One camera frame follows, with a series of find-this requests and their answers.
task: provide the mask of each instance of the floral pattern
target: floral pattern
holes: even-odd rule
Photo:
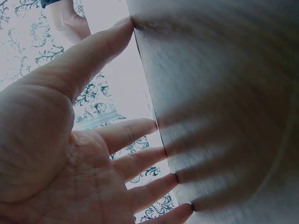
[[[81,0],[74,0],[74,8],[79,15],[85,15]],[[59,38],[51,32],[40,0],[0,0],[0,36],[0,91],[65,51]],[[105,74],[99,73],[74,104],[75,124],[81,129],[92,129],[125,120],[126,117],[117,113],[116,107]],[[115,160],[149,147],[144,136],[111,155],[110,159]],[[152,166],[128,182],[127,188],[147,184],[160,176],[160,168]],[[136,222],[172,210],[177,206],[176,199],[172,197],[167,194],[148,209],[136,214]]]

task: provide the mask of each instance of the finger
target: finger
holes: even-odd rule
[[[150,119],[135,119],[100,127],[93,131],[103,138],[111,155],[156,130],[155,121]]]
[[[122,24],[85,38],[29,77],[33,78],[33,84],[62,92],[74,102],[105,64],[125,49],[132,32],[133,23],[128,18]]]
[[[193,208],[190,204],[182,204],[166,214],[150,219],[142,224],[183,224],[192,215]]]
[[[146,168],[166,158],[166,152],[163,147],[149,148],[114,160],[112,165],[124,181],[127,182]]]
[[[130,189],[129,194],[135,199],[132,205],[133,211],[137,213],[149,207],[177,185],[178,180],[175,174],[168,174],[147,185]]]

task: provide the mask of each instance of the palm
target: palm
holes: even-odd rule
[[[132,224],[133,214],[177,185],[170,174],[126,189],[125,182],[166,158],[162,148],[109,160],[110,154],[155,131],[154,121],[71,131],[72,104],[82,87],[123,50],[131,33],[128,21],[88,37],[0,94],[5,104],[0,109],[0,222]],[[191,212],[183,205],[153,223],[180,224]]]

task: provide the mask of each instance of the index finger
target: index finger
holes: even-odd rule
[[[157,125],[150,119],[134,119],[90,131],[103,138],[111,155],[135,140],[157,131]]]
[[[38,85],[57,90],[74,103],[88,82],[126,48],[133,28],[130,18],[116,23],[109,30],[85,38],[52,62],[36,69],[31,77],[38,80]]]

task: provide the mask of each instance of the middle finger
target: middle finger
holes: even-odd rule
[[[128,182],[148,167],[166,158],[163,147],[149,148],[114,160],[112,165],[124,181]]]

